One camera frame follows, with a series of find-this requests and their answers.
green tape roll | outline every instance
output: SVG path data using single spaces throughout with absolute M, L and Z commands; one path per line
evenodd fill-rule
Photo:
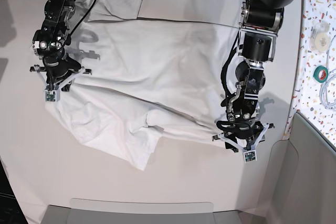
M 328 70 L 324 66 L 318 66 L 314 72 L 314 78 L 319 83 L 324 83 L 328 78 Z

white table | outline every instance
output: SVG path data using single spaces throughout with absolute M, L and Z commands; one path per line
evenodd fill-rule
M 28 221 L 40 222 L 48 204 L 69 207 L 72 198 L 208 201 L 215 211 L 258 207 L 263 214 L 259 194 L 271 148 L 282 139 L 292 96 L 301 0 L 286 7 L 274 63 L 266 65 L 260 101 L 267 104 L 267 112 L 261 119 L 275 123 L 276 128 L 259 145 L 258 161 L 244 164 L 242 155 L 231 150 L 162 139 L 144 172 L 80 145 L 45 111 L 40 80 L 29 72 L 37 60 L 30 44 L 44 19 L 45 2 L 0 0 L 0 70 L 8 61 L 0 80 L 0 157 Z M 139 16 L 237 27 L 241 2 L 143 0 Z

tape roll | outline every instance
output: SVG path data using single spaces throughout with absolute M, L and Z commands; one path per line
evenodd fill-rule
M 326 52 L 330 46 L 330 37 L 326 33 L 317 33 L 314 41 L 314 47 L 319 52 Z
M 319 83 L 324 83 L 328 78 L 328 70 L 324 66 L 318 66 L 313 76 Z

confetti-patterned surface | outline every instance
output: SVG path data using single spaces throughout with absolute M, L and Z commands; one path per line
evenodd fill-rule
M 327 110 L 321 104 L 321 84 L 313 78 L 317 66 L 327 65 L 327 53 L 312 51 L 310 48 L 313 27 L 321 21 L 330 24 L 328 33 L 332 39 L 336 35 L 336 1 L 303 0 L 298 70 L 284 139 L 289 138 L 292 118 L 296 111 L 300 111 L 332 144 L 336 145 L 336 111 Z M 335 49 L 336 39 L 330 47 L 329 71 L 336 68 Z M 335 91 L 336 81 L 332 81 L 328 88 L 329 101 L 336 99 Z

